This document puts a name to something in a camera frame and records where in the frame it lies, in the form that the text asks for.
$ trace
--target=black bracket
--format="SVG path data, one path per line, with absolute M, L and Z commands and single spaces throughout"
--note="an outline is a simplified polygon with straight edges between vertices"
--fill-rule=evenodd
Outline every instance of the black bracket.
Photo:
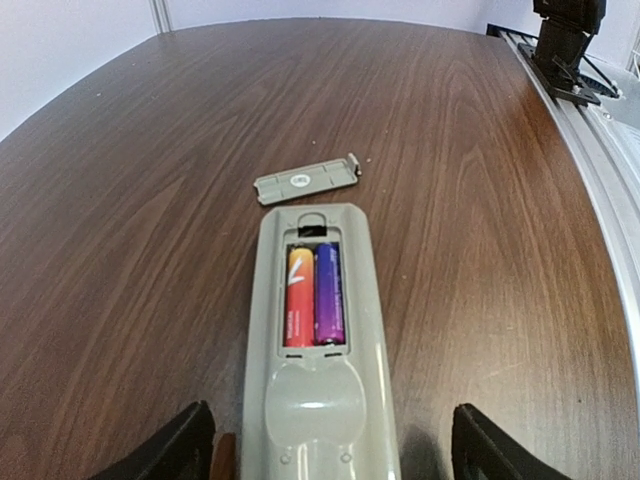
M 551 85 L 549 80 L 542 74 L 536 63 L 533 61 L 535 47 L 520 43 L 518 44 L 518 51 L 522 53 L 527 65 L 531 67 L 531 70 L 533 70 L 533 73 L 536 75 L 538 80 L 540 80 L 540 83 L 550 96 L 554 98 L 562 98 L 563 100 L 567 100 L 576 105 L 582 105 L 583 107 L 586 107 L 590 103 L 600 105 L 600 99 L 580 77 L 576 77 L 574 79 L 576 85 L 573 87 L 573 90 L 565 90 Z

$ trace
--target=orange battery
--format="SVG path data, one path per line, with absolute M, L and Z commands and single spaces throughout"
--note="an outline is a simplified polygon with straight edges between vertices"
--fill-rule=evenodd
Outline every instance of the orange battery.
M 295 248 L 287 269 L 287 318 L 285 347 L 313 346 L 313 252 Z

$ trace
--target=wood grain surface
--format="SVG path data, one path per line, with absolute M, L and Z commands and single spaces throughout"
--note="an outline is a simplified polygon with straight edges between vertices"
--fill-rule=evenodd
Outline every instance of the wood grain surface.
M 474 403 L 576 479 L 637 478 L 599 226 L 506 44 L 346 20 L 151 39 L 0 144 L 0 476 L 83 478 L 189 402 L 240 434 L 259 175 L 346 155 L 377 262 L 405 480 Z
M 215 448 L 210 480 L 235 480 L 236 467 L 236 436 L 224 433 L 219 437 Z

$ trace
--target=white wall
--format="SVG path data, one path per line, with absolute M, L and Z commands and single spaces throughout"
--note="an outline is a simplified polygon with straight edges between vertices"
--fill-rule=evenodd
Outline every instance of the white wall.
M 533 0 L 166 0 L 176 29 L 256 18 L 349 17 L 426 23 L 484 33 L 487 23 L 538 33 Z M 640 0 L 610 0 L 589 53 L 626 67 Z
M 155 33 L 148 0 L 0 0 L 0 140 Z

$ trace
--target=battery compartment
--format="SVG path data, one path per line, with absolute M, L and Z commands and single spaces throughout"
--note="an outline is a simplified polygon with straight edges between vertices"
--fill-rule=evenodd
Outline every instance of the battery compartment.
M 326 226 L 326 223 L 323 221 L 321 215 L 313 215 L 312 218 L 305 218 L 304 216 L 300 219 L 297 228 L 294 225 L 294 228 L 287 229 L 284 235 L 284 248 L 281 253 L 280 265 L 281 265 L 281 273 L 279 275 L 281 279 L 281 295 L 279 303 L 279 324 L 277 331 L 280 333 L 280 338 L 278 341 L 278 355 L 287 359 L 295 360 L 295 359 L 304 359 L 310 357 L 317 358 L 333 358 L 333 357 L 341 357 L 349 353 L 349 300 L 348 300 L 348 288 L 346 282 L 344 282 L 345 278 L 345 264 L 348 262 L 348 258 L 345 255 L 345 251 L 343 248 L 342 242 L 342 232 L 340 228 L 333 226 Z M 341 344 L 327 344 L 327 345 L 319 345 L 315 343 L 313 346 L 307 347 L 289 347 L 286 346 L 286 331 L 287 331 L 287 300 L 288 300 L 288 273 L 289 273 L 289 255 L 292 250 L 296 248 L 308 248 L 313 252 L 314 255 L 314 318 L 313 318 L 313 331 L 314 331 L 314 339 L 315 339 L 315 302 L 316 302 L 316 248 L 322 244 L 335 244 L 338 249 L 338 267 L 340 272 L 340 294 L 342 299 L 342 322 L 344 329 L 344 343 Z

